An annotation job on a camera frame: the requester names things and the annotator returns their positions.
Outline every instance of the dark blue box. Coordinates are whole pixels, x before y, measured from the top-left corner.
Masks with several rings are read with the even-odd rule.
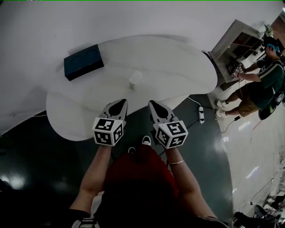
[[[103,66],[98,45],[86,48],[64,59],[64,73],[69,81]]]

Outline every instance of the white wall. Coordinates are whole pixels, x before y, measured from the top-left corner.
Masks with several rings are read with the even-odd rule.
[[[4,2],[0,5],[0,134],[45,109],[63,58],[133,35],[159,35],[212,50],[238,19],[258,30],[281,1]]]

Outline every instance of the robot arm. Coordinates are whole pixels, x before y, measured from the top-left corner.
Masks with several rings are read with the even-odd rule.
[[[97,144],[115,146],[123,136],[128,101],[120,99],[108,104],[95,118],[92,130]]]
[[[183,121],[174,115],[171,108],[157,101],[149,101],[148,109],[156,131],[155,138],[166,148],[170,149],[183,145],[188,131]]]
[[[128,101],[121,99],[108,104],[99,117],[96,117],[92,130],[97,144],[115,146],[123,136],[123,128],[126,124],[125,117],[128,109]],[[155,138],[166,148],[183,145],[188,131],[183,123],[166,105],[149,101],[148,109],[156,131]]]

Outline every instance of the bracelet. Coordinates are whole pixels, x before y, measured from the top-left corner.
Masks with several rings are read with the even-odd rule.
[[[180,161],[180,162],[168,163],[168,164],[169,164],[169,165],[177,165],[177,164],[180,164],[180,163],[182,163],[182,162],[184,162],[184,159],[183,159],[182,161]]]

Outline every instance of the green shirt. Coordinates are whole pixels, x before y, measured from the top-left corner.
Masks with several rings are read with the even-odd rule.
[[[259,108],[266,108],[272,101],[274,94],[282,87],[284,70],[279,60],[273,62],[261,60],[257,62],[261,68],[257,74],[261,82],[252,82],[248,85],[249,97]]]

